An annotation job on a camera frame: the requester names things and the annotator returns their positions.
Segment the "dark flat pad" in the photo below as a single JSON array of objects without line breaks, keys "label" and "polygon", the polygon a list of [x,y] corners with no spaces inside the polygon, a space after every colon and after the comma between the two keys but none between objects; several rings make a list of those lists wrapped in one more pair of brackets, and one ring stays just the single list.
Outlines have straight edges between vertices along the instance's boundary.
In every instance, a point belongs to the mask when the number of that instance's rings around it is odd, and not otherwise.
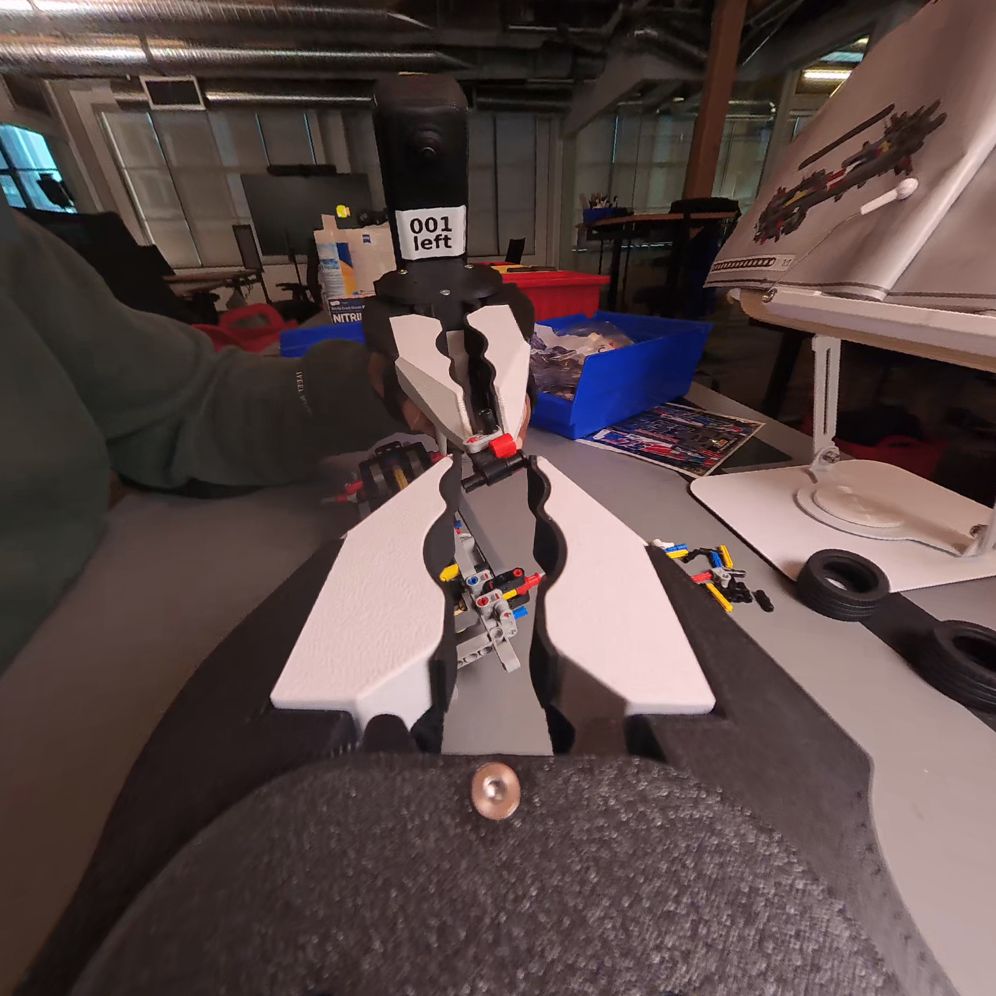
[{"label": "dark flat pad", "polygon": [[793,466],[797,462],[790,454],[783,452],[755,435],[726,457],[713,471],[712,475],[719,476],[756,469]]}]

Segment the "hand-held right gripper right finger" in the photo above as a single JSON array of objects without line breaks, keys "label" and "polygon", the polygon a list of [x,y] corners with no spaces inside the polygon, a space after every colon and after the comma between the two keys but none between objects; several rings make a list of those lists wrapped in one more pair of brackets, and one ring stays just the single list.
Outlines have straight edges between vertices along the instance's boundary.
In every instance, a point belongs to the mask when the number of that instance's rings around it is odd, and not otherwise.
[{"label": "hand-held right gripper right finger", "polygon": [[530,666],[563,715],[704,715],[715,695],[661,579],[669,561],[549,459],[529,466],[540,566]]}]

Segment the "dark wall screen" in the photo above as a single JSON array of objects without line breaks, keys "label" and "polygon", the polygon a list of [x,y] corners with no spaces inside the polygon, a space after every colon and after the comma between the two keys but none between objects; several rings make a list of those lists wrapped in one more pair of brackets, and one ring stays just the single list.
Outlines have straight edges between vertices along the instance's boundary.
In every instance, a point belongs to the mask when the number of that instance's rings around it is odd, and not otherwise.
[{"label": "dark wall screen", "polygon": [[242,173],[240,180],[263,256],[306,255],[325,215],[341,229],[353,229],[374,208],[365,173]]}]

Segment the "wooden top standing desk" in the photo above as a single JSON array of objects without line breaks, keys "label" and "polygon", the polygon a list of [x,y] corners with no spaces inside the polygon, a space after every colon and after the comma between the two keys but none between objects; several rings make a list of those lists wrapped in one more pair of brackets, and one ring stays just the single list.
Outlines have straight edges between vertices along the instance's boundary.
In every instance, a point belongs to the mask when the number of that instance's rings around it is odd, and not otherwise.
[{"label": "wooden top standing desk", "polygon": [[660,235],[663,242],[669,244],[672,250],[681,256],[695,232],[713,226],[718,227],[720,234],[724,234],[740,216],[738,209],[637,213],[582,220],[577,223],[576,229],[586,238],[611,245],[605,304],[609,311],[617,312],[624,305],[620,298],[625,274],[624,255],[629,252],[634,242],[650,242],[652,236]]}]

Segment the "white blue labelled canister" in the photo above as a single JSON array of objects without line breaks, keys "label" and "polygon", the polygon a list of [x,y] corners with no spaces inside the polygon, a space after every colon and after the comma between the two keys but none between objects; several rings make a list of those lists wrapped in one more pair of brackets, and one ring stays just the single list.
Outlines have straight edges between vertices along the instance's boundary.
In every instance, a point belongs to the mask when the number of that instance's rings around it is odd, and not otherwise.
[{"label": "white blue labelled canister", "polygon": [[314,231],[317,252],[317,280],[325,303],[355,298],[364,292],[359,286],[352,245],[346,232],[338,229]]}]

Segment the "wooden pillar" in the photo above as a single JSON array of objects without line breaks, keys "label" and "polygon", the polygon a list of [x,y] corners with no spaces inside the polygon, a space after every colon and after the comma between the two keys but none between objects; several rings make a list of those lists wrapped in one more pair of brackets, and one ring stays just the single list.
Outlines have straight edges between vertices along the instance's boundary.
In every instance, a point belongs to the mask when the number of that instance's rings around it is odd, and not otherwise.
[{"label": "wooden pillar", "polygon": [[706,198],[713,193],[747,7],[747,1],[714,4],[701,101],[683,183],[684,199]]}]

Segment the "pile of loose lego pins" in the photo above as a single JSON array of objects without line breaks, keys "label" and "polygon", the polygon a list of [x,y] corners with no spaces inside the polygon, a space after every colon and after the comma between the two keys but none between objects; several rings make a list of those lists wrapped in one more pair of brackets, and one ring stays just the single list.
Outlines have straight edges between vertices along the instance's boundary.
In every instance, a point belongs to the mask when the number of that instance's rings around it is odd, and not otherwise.
[{"label": "pile of loose lego pins", "polygon": [[691,548],[681,543],[654,539],[649,546],[683,566],[691,582],[707,591],[725,613],[731,614],[738,604],[755,604],[765,614],[774,613],[775,605],[771,598],[765,591],[752,590],[748,586],[746,572],[735,566],[725,545]]}]

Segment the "white instruction booklet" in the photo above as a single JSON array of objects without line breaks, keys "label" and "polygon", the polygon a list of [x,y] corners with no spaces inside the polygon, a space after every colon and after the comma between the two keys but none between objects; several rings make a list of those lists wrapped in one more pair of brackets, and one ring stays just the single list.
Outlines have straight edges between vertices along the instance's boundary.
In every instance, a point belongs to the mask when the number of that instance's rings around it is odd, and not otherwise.
[{"label": "white instruction booklet", "polygon": [[994,151],[995,4],[928,2],[872,47],[716,256],[711,288],[881,300]]}]

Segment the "small blue plastic bin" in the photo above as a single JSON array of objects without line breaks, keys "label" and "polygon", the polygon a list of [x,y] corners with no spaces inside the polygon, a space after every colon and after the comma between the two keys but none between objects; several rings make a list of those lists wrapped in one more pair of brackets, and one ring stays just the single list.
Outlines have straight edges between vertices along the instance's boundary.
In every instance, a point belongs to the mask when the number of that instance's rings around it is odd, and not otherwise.
[{"label": "small blue plastic bin", "polygon": [[300,357],[321,342],[342,341],[365,343],[361,322],[330,323],[284,330],[280,333],[280,356]]}]

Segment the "small red black lego sub-assembly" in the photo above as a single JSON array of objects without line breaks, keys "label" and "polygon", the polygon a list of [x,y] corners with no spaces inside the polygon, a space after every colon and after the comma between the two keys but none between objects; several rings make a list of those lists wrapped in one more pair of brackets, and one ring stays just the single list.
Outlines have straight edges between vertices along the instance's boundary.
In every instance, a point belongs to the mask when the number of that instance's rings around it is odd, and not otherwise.
[{"label": "small red black lego sub-assembly", "polygon": [[467,493],[505,481],[529,465],[528,456],[507,432],[475,434],[463,447],[474,468],[473,473],[461,480]]}]

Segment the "black rubber toy tyre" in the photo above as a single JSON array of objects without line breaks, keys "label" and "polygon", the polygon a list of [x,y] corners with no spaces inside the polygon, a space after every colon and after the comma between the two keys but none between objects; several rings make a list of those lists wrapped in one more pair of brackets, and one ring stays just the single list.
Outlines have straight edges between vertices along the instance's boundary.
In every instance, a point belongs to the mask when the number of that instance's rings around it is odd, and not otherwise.
[{"label": "black rubber toy tyre", "polygon": [[914,670],[945,696],[995,712],[995,631],[964,620],[939,620],[916,642]]},{"label": "black rubber toy tyre", "polygon": [[864,621],[890,593],[887,575],[850,551],[827,549],[808,557],[795,582],[799,601],[821,616]]}]

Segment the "red plastic basket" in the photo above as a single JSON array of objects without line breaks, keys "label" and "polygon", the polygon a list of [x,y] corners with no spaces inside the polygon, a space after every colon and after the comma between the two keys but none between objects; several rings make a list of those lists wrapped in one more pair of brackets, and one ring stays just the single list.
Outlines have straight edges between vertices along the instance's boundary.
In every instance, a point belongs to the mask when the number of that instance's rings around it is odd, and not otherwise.
[{"label": "red plastic basket", "polygon": [[851,442],[840,437],[836,437],[834,442],[841,453],[853,459],[900,467],[924,479],[932,478],[946,449],[945,443],[901,434],[884,437],[874,445]]},{"label": "red plastic basket", "polygon": [[257,303],[221,314],[214,325],[198,323],[193,328],[204,333],[217,352],[234,348],[262,354],[274,344],[279,349],[281,334],[297,329],[298,323],[283,317],[271,304]]}]

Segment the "lego car chassis assembly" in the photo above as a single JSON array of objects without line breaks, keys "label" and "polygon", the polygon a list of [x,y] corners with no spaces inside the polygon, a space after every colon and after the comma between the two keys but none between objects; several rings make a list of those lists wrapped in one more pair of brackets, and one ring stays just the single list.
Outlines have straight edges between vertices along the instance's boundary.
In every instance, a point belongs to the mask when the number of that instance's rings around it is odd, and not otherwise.
[{"label": "lego car chassis assembly", "polygon": [[[383,443],[358,464],[338,493],[325,495],[321,502],[355,506],[360,516],[367,517],[440,458],[420,442]],[[513,672],[521,662],[512,640],[519,621],[528,616],[530,593],[543,573],[496,566],[481,542],[482,529],[465,504],[453,513],[453,536],[454,555],[440,580],[453,600],[457,665],[468,666],[494,654],[505,671]]]}]

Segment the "person's left hand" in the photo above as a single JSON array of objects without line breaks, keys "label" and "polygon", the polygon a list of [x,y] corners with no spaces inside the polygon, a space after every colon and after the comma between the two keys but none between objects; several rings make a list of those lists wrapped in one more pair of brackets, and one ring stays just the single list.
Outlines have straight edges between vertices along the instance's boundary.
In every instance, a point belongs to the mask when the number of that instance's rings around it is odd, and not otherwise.
[{"label": "person's left hand", "polygon": [[367,377],[389,415],[405,431],[433,437],[435,427],[430,418],[405,394],[397,379],[394,362],[384,355],[371,352],[367,362]]}]

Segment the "person's left forearm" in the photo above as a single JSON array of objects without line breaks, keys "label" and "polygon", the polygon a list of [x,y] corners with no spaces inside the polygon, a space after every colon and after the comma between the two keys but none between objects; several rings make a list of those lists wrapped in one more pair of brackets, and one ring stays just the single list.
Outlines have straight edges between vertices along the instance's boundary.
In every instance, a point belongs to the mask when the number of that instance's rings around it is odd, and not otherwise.
[{"label": "person's left forearm", "polygon": [[2,393],[32,419],[74,402],[118,475],[158,489],[195,480],[282,486],[400,430],[355,342],[299,359],[218,352],[206,334],[120,303],[73,248],[2,207]]}]

